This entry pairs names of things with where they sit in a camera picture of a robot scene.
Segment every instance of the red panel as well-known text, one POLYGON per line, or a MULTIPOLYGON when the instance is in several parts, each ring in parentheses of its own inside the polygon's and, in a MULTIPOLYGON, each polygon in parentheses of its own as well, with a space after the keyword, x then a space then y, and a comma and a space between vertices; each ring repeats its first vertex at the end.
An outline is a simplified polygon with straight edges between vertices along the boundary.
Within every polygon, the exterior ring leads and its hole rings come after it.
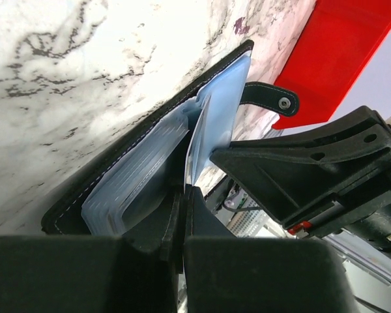
POLYGON ((276 129, 326 122, 391 30, 391 0, 317 0, 275 85, 300 98, 276 129))

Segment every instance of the black leather wallet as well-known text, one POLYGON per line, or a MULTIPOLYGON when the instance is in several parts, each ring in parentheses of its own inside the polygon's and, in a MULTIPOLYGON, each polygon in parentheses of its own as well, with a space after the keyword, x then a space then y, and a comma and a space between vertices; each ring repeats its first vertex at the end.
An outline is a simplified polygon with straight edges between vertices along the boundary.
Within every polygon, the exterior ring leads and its hole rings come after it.
MULTIPOLYGON (((202 92, 202 90, 205 90, 208 87, 209 82, 217 77, 219 73, 222 73, 243 55, 249 54, 252 49, 253 42, 251 40, 247 40, 241 44, 211 69, 195 79, 171 100, 167 101, 153 113, 149 113, 142 122, 117 140, 101 155, 97 156, 89 164, 86 164, 84 168, 81 169, 81 173, 74 179, 70 190, 43 216, 42 229, 48 234, 90 234, 89 227, 87 227, 81 216, 82 205, 95 189, 96 185, 102 180, 104 175, 116 166, 122 157, 127 155, 133 148, 137 147, 163 117, 180 105, 184 105, 187 100, 197 98, 199 93, 202 92)), ((237 99, 239 104, 253 104, 288 117, 296 114, 298 111, 298 97, 288 90, 261 82, 246 83, 242 86, 242 90, 243 92, 240 99, 237 99)), ((184 194, 186 157, 193 135, 194 129, 190 127, 188 133, 178 146, 176 146, 171 156, 168 158, 168 162, 166 162, 165 171, 167 173, 167 179, 164 182, 164 186, 167 191, 170 188, 177 188, 178 185, 181 186, 179 187, 179 190, 182 190, 182 193, 184 194)), ((138 197, 138 199, 134 201, 143 201, 152 198, 154 195, 151 193, 150 185, 143 188, 140 195, 140 200, 138 197)), ((139 204, 135 205, 135 209, 134 218, 136 218, 136 220, 142 220, 148 215, 140 214, 139 204)), ((133 228, 135 225, 136 223, 130 225, 130 228, 133 228)))

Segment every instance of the white marble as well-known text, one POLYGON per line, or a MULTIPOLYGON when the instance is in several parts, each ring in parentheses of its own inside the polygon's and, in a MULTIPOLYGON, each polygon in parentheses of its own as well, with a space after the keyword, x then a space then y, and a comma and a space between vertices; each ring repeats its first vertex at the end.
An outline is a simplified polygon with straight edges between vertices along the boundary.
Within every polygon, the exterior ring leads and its hole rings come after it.
POLYGON ((247 38, 250 80, 272 82, 314 1, 0 0, 0 234, 39 230, 51 190, 247 38))

